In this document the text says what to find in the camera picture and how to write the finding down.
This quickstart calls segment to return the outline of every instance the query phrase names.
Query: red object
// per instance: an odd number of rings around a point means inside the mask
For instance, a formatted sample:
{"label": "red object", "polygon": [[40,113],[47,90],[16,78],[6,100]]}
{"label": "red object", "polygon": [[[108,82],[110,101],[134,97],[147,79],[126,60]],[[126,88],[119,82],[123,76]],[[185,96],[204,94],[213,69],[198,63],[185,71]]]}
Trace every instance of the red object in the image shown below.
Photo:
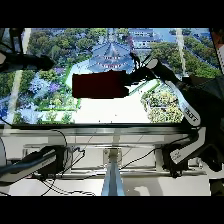
{"label": "red object", "polygon": [[129,90],[122,85],[125,71],[108,71],[72,77],[72,95],[74,98],[113,99],[124,98]]}

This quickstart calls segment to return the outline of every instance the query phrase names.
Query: television screen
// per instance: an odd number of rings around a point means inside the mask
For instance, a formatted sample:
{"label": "television screen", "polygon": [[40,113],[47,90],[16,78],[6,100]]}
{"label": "television screen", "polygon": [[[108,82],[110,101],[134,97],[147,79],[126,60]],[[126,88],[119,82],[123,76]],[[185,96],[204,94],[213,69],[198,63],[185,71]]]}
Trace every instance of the television screen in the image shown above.
{"label": "television screen", "polygon": [[0,116],[12,124],[180,123],[177,97],[158,80],[128,87],[123,99],[72,97],[74,73],[131,73],[130,51],[141,61],[160,59],[179,79],[222,74],[208,28],[27,28],[23,41],[27,54],[47,55],[55,65],[0,74]]}

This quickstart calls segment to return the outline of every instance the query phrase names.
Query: dark red object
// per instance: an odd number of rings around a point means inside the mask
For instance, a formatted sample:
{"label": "dark red object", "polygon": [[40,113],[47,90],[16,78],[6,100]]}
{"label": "dark red object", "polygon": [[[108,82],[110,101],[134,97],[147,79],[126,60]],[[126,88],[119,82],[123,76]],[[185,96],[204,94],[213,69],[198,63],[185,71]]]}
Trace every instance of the dark red object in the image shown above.
{"label": "dark red object", "polygon": [[72,95],[74,98],[113,99],[124,98],[129,90],[123,86],[125,71],[73,74]]}

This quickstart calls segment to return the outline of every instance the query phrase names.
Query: red cloth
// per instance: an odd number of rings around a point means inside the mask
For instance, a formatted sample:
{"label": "red cloth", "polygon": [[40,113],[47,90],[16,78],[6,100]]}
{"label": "red cloth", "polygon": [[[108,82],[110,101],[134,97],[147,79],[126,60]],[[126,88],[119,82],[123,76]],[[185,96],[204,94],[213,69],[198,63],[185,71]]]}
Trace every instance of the red cloth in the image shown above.
{"label": "red cloth", "polygon": [[72,77],[72,95],[74,98],[113,99],[129,95],[122,85],[125,71],[108,71]]}

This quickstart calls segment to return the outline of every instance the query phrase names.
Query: metal stand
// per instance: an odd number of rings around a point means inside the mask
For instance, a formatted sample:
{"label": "metal stand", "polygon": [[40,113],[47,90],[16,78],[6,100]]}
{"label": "metal stand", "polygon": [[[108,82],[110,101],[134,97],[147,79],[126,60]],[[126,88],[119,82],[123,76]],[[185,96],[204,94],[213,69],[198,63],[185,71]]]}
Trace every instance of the metal stand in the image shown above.
{"label": "metal stand", "polygon": [[117,149],[111,149],[109,155],[109,164],[104,179],[101,196],[125,196],[121,175],[117,165]]}

